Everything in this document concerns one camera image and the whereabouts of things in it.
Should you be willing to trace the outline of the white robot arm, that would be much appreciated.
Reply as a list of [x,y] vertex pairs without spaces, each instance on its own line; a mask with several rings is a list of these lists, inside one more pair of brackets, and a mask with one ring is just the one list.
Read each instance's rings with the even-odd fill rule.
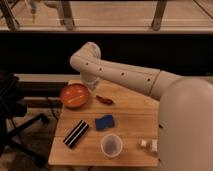
[[105,79],[159,102],[158,171],[213,171],[212,83],[105,61],[93,42],[76,51],[70,65],[91,89]]

